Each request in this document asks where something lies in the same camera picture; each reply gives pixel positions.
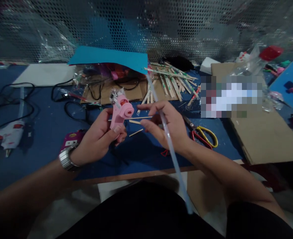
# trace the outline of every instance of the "hand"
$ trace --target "hand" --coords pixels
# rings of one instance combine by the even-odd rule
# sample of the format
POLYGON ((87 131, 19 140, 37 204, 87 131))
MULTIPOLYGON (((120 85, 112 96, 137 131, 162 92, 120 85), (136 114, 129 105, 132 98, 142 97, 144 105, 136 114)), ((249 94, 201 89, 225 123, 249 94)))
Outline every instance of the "hand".
POLYGON ((106 155, 109 145, 114 140, 116 140, 115 146, 124 141, 127 136, 124 125, 110 129, 111 122, 108 119, 112 113, 112 108, 106 108, 99 114, 79 146, 71 152, 70 159, 74 164, 82 166, 98 161, 106 155))
POLYGON ((186 132, 186 127, 182 115, 168 102, 159 101, 153 104, 138 105, 139 110, 150 110, 149 116, 153 116, 151 120, 141 120, 141 125, 145 127, 146 131, 150 132, 163 146, 163 148, 169 149, 165 132, 158 125, 162 124, 162 120, 157 111, 162 110, 167 127, 169 129, 173 147, 177 153, 181 153, 190 141, 186 132))

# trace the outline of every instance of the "black shirt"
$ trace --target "black shirt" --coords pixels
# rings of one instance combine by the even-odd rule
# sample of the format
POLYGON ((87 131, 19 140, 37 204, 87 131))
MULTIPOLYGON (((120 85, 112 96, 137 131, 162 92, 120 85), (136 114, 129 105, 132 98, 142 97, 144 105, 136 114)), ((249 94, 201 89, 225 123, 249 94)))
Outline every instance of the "black shirt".
MULTIPOLYGON (((226 238, 290 238, 293 229, 249 202, 228 207, 226 238)), ((59 236, 63 238, 224 238, 163 186, 140 182, 111 196, 59 236)))

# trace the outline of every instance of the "floor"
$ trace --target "floor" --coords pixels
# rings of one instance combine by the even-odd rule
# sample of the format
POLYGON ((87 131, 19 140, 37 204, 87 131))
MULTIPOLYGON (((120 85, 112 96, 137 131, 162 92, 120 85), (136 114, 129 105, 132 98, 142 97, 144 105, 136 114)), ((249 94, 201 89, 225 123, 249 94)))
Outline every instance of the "floor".
MULTIPOLYGON (((182 178, 194 203, 193 210, 225 236, 226 207, 218 183, 208 179, 201 171, 183 172, 182 178)), ((183 197, 176 174, 150 177, 144 180, 165 185, 183 197)), ((104 183, 67 192, 38 217, 28 238, 56 238, 108 197, 138 181, 104 183)), ((287 189, 273 195, 283 208, 293 228, 293 191, 287 189)))

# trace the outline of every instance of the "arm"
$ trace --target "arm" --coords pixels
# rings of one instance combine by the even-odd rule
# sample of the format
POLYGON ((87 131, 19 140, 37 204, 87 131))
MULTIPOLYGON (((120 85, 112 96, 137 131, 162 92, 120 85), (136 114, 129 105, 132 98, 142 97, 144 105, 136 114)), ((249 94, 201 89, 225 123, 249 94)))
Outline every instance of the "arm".
MULTIPOLYGON (((110 114, 112 108, 102 111, 80 145, 71 152, 70 159, 74 164, 83 166, 98 161, 108 152, 110 143, 118 136, 116 144, 124 141, 127 135, 124 126, 108 130, 110 114)), ((31 226, 35 217, 77 175, 78 172, 63 169, 59 159, 56 159, 0 191, 0 229, 17 234, 26 226, 31 226)))
POLYGON ((227 195, 235 196, 237 200, 260 205, 286 220, 274 197, 250 172, 229 158, 207 149, 188 137, 182 116, 169 102, 140 105, 138 108, 150 110, 149 116, 153 116, 153 118, 142 120, 141 125, 153 134, 164 148, 168 149, 168 145, 164 131, 158 127, 161 119, 156 112, 159 110, 162 110, 166 117, 177 153, 188 159, 205 174, 215 177, 224 187, 227 195))

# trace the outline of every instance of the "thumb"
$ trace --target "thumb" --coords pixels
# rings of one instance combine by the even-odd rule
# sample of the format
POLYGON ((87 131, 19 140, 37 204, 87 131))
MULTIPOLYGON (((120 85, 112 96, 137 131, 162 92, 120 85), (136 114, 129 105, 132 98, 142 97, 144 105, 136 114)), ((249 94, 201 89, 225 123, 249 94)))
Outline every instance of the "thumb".
POLYGON ((101 147, 108 147, 120 135, 122 127, 117 125, 114 129, 109 130, 100 138, 101 147))
POLYGON ((147 119, 141 120, 140 123, 154 136, 154 138, 156 138, 161 144, 163 143, 163 140, 165 140, 165 136, 163 134, 163 130, 160 129, 159 126, 147 119))

